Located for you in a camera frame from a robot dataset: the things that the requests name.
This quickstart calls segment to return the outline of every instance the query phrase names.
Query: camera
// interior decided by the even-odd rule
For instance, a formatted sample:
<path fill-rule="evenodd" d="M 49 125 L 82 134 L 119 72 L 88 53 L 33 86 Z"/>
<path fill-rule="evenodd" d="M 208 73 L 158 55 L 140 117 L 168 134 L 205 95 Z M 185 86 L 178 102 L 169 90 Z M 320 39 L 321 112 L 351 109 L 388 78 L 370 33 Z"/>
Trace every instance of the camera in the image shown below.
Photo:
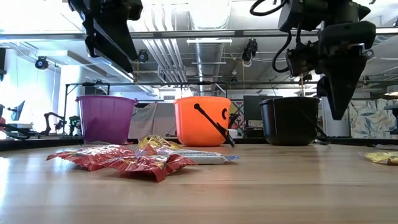
<path fill-rule="evenodd" d="M 39 56 L 39 59 L 37 59 L 35 63 L 35 67 L 40 70 L 45 70 L 49 67 L 49 62 L 47 61 L 46 56 Z"/>

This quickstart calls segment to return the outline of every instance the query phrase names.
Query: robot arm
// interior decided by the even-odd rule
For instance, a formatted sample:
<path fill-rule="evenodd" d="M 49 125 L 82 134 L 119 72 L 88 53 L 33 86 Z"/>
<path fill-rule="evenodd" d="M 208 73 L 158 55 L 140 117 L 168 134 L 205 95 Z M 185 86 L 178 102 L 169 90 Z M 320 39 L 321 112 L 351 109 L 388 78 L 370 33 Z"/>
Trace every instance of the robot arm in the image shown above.
<path fill-rule="evenodd" d="M 69 0 L 70 9 L 83 20 L 90 57 L 103 57 L 133 72 L 130 61 L 138 58 L 127 20 L 141 16 L 141 0 Z"/>
<path fill-rule="evenodd" d="M 287 68 L 276 69 L 273 63 L 274 70 L 290 71 L 294 77 L 312 70 L 324 74 L 318 82 L 317 94 L 327 96 L 333 119 L 341 119 L 366 66 L 368 58 L 363 51 L 372 47 L 376 37 L 376 26 L 361 21 L 371 10 L 352 0 L 282 0 L 280 6 L 269 12 L 255 12 L 263 1 L 254 3 L 250 13 L 266 16 L 282 8 L 279 30 L 288 33 L 288 42 L 275 59 L 289 45 L 290 31 L 297 28 L 296 48 L 286 53 Z M 302 44 L 301 30 L 311 31 L 320 24 L 319 40 Z"/>

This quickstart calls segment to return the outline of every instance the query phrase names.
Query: table surface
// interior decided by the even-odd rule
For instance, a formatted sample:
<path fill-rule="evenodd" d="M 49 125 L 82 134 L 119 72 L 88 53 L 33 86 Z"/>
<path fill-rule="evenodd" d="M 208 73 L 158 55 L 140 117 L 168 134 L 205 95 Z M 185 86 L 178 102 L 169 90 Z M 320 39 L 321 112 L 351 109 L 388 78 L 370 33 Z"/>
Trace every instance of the table surface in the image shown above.
<path fill-rule="evenodd" d="M 206 148 L 240 159 L 158 184 L 45 161 L 64 149 L 0 153 L 0 223 L 398 222 L 398 167 L 362 158 L 370 147 Z"/>

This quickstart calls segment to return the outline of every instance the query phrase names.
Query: orange bucket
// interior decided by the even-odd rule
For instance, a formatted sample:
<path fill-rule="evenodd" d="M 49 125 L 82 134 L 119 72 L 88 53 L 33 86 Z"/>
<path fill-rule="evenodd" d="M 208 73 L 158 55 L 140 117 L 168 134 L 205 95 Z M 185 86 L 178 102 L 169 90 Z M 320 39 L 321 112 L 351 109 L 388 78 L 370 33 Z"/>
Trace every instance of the orange bucket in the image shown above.
<path fill-rule="evenodd" d="M 219 146 L 228 141 L 230 106 L 231 100 L 216 96 L 175 100 L 178 140 L 186 146 Z"/>

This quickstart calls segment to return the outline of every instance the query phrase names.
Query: snack bag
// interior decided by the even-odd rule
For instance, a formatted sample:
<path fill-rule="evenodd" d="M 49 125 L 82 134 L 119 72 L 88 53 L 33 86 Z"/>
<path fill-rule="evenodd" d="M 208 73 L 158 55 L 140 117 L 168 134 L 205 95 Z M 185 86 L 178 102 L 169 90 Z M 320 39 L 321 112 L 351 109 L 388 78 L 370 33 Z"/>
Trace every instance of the snack bag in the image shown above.
<path fill-rule="evenodd" d="M 195 151 L 188 149 L 175 150 L 168 146 L 152 147 L 146 145 L 143 149 L 136 151 L 137 156 L 153 156 L 153 155 L 180 155 L 191 159 L 196 164 L 224 164 L 225 162 L 239 159 L 238 156 L 224 156 L 218 152 Z"/>
<path fill-rule="evenodd" d="M 179 155 L 170 155 L 119 157 L 101 162 L 99 165 L 120 171 L 142 172 L 144 174 L 154 175 L 156 181 L 160 182 L 169 174 L 184 168 L 186 165 L 195 165 L 195 163 Z"/>
<path fill-rule="evenodd" d="M 147 136 L 147 137 L 144 137 L 143 139 L 141 139 L 139 141 L 139 148 L 143 149 L 148 144 L 150 146 L 152 146 L 153 148 L 168 146 L 171 149 L 181 149 L 181 147 L 177 143 L 171 142 L 171 141 L 168 142 L 164 138 L 157 136 L 157 135 Z"/>
<path fill-rule="evenodd" d="M 92 145 L 49 155 L 46 161 L 61 157 L 79 166 L 86 167 L 89 171 L 94 171 L 103 168 L 97 163 L 121 156 L 134 156 L 134 152 L 119 145 Z"/>
<path fill-rule="evenodd" d="M 377 164 L 398 165 L 398 152 L 370 152 L 364 156 Z"/>

